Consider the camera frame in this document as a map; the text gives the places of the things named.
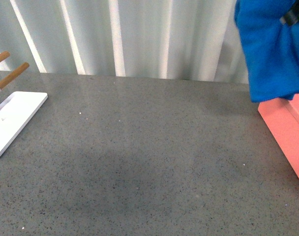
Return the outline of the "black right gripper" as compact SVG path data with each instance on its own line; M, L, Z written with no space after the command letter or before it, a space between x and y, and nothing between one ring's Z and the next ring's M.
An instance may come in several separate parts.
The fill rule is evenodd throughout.
M280 22L288 26L299 23L299 0L295 1L291 8L280 18Z

